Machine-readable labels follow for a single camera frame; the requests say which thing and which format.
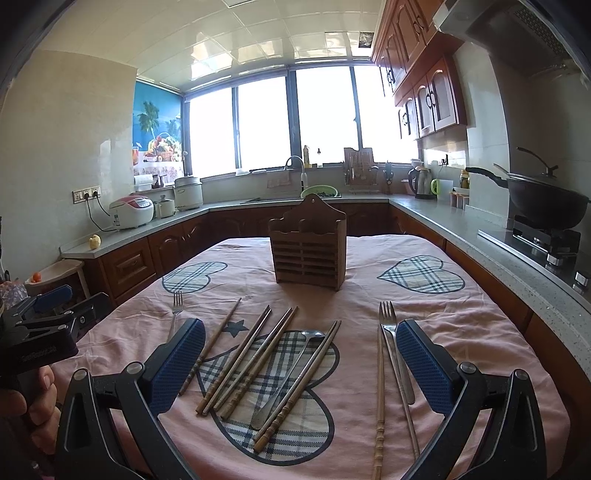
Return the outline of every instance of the gas stove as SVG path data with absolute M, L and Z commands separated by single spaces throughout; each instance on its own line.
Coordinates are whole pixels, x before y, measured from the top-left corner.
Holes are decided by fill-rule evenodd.
M 591 313 L 591 256 L 579 251 L 580 233 L 538 229 L 516 216 L 513 230 L 478 235 L 544 274 Z

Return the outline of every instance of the range hood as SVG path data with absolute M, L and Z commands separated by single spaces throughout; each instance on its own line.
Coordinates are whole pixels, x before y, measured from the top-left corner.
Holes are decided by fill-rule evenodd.
M 433 22 L 438 30 L 487 49 L 525 77 L 571 63 L 551 30 L 517 0 L 447 0 Z

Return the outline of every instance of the gray countertop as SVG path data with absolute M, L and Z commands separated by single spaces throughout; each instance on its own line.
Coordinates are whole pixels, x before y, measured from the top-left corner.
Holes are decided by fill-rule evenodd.
M 242 204 L 243 200 L 205 204 L 200 209 L 177 212 L 176 215 L 154 220 L 139 228 L 124 230 L 102 238 L 100 248 L 90 250 L 87 243 L 63 251 L 63 258 L 97 258 L 134 240 L 158 232 L 166 227 L 217 210 L 256 208 L 273 205 L 296 205 L 299 200 L 278 200 Z M 500 247 L 478 236 L 478 230 L 498 230 L 499 227 L 474 214 L 450 207 L 447 203 L 417 200 L 407 195 L 344 194 L 329 203 L 390 203 L 419 220 L 446 238 L 500 282 L 513 291 L 534 311 L 567 346 L 591 379 L 591 315 L 570 295 L 545 276 L 505 252 Z

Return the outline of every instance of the plaid heart pattern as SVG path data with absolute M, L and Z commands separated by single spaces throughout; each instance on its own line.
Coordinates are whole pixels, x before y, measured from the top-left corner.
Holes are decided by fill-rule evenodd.
M 451 293 L 466 286 L 466 282 L 443 268 L 443 261 L 431 255 L 407 258 L 389 268 L 379 277 L 419 293 Z
M 224 270 L 228 266 L 224 262 L 204 262 L 179 267 L 162 277 L 162 286 L 170 293 L 192 293 L 209 285 L 209 275 Z
M 253 342 L 246 359 L 242 362 L 242 366 L 246 365 L 248 359 L 252 357 L 264 339 L 265 336 Z M 279 387 L 297 355 L 304 347 L 305 342 L 306 339 L 299 331 L 285 332 L 269 361 L 263 366 L 248 387 L 238 406 L 234 409 L 232 416 L 226 421 L 222 421 L 212 411 L 213 419 L 218 428 L 231 444 L 259 462 L 277 466 L 307 462 L 327 449 L 333 439 L 335 424 L 332 416 L 312 388 L 324 381 L 336 369 L 339 362 L 339 353 L 334 344 L 326 352 L 326 356 L 314 374 L 312 381 L 310 381 L 300 399 L 265 449 L 260 454 L 256 454 L 252 449 L 256 434 L 256 430 L 250 427 L 252 417 L 270 398 L 274 390 Z M 318 341 L 312 341 L 308 344 L 304 355 L 302 355 L 290 380 L 282 389 L 279 398 L 282 398 L 289 390 L 319 344 Z M 222 371 L 233 350 L 205 360 L 197 377 L 203 394 Z M 237 377 L 238 374 L 239 372 L 236 372 L 232 379 Z

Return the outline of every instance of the kitchen faucet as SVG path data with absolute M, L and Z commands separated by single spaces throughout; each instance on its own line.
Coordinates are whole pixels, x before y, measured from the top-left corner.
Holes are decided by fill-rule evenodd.
M 285 167 L 283 167 L 283 170 L 287 170 L 287 164 L 289 163 L 289 161 L 292 158 L 297 158 L 298 160 L 300 160 L 300 163 L 301 163 L 300 183 L 301 183 L 301 191 L 303 192 L 304 189 L 308 188 L 308 175 L 304 171 L 304 161 L 301 159 L 301 157 L 299 157 L 297 155 L 292 155 L 291 157 L 289 157 L 287 159 L 287 161 L 285 162 Z

